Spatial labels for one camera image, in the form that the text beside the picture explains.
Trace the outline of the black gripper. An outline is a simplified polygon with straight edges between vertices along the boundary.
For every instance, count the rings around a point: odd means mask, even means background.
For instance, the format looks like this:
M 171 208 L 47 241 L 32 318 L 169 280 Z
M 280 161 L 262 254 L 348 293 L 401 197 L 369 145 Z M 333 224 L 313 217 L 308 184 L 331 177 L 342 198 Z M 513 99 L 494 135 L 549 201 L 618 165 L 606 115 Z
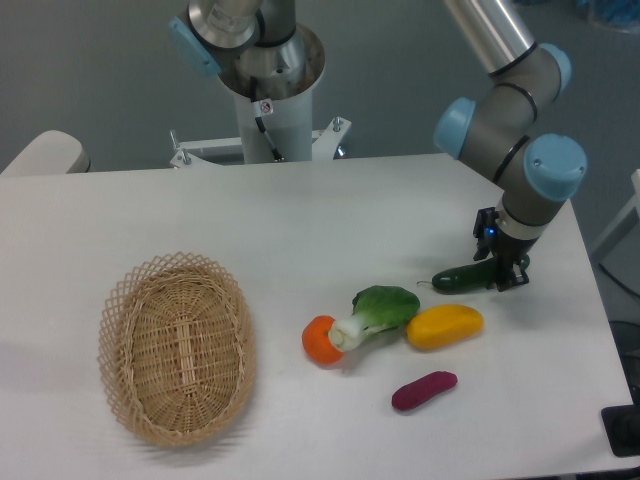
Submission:
M 519 263 L 539 239 L 538 226 L 520 223 L 502 207 L 490 207 L 477 212 L 473 236 L 476 239 L 473 260 L 493 256 L 486 260 L 487 290 L 504 292 L 529 283 L 526 269 L 514 264 Z M 502 267 L 512 268 L 502 271 Z

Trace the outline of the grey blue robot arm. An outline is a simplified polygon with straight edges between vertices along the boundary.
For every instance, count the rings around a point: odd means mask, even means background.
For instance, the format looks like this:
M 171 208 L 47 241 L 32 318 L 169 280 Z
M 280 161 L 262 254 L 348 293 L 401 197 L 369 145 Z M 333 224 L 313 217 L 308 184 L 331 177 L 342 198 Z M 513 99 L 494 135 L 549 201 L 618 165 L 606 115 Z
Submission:
M 523 285 L 525 257 L 587 170 L 567 136 L 530 137 L 540 112 L 571 79 L 567 55 L 535 41 L 507 1 L 450 1 L 447 9 L 492 81 L 480 101 L 455 100 L 434 130 L 435 145 L 497 185 L 498 204 L 481 209 L 474 261 L 500 291 Z M 218 78 L 233 96 L 246 163 L 330 161 L 347 123 L 319 136 L 311 93 L 325 64 L 315 34 L 298 23 L 292 1 L 192 1 L 168 32 L 184 61 Z

